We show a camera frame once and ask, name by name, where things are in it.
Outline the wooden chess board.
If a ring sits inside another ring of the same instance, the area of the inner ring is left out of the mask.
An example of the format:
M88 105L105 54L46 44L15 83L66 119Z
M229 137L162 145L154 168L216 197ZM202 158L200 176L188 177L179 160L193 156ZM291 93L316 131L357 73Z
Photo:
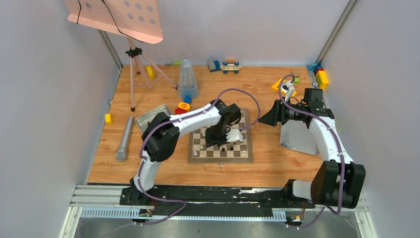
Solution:
M226 127L226 136L217 139L212 146L206 141L206 128L190 133L188 162L202 164L252 163L254 161L251 129L242 128L250 124L249 110L241 109L241 119Z

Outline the grey toy microphone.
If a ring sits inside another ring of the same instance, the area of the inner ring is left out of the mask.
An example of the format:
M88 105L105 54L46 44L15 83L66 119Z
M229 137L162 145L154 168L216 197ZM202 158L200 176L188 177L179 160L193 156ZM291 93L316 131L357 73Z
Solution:
M127 120L124 133L120 142L120 146L115 154L115 159L119 162L124 162L128 156L128 148L131 140L131 134L133 130L134 117L130 116Z

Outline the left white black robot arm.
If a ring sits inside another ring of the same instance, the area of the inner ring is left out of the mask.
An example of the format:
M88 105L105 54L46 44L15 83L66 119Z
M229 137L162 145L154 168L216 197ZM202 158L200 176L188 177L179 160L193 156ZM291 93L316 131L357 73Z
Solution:
M131 178L129 188L124 189L124 198L140 205L150 202L150 189L155 184L161 163L172 156L178 139L185 134L204 128L206 147L242 141L241 131L232 128L241 117L241 110L236 104L228 106L220 99L182 115L158 113L143 132L140 167Z

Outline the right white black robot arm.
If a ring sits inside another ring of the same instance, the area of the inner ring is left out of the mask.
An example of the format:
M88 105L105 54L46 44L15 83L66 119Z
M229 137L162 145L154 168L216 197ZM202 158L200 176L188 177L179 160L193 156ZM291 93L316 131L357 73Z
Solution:
M288 121L302 121L314 136L323 162L312 181L289 179L283 192L284 203L295 207L302 200L329 208L353 209L357 206L366 177L363 165L347 154L335 129L331 109L324 108L323 90L305 89L298 104L283 97L275 100L270 111L258 121L271 126Z

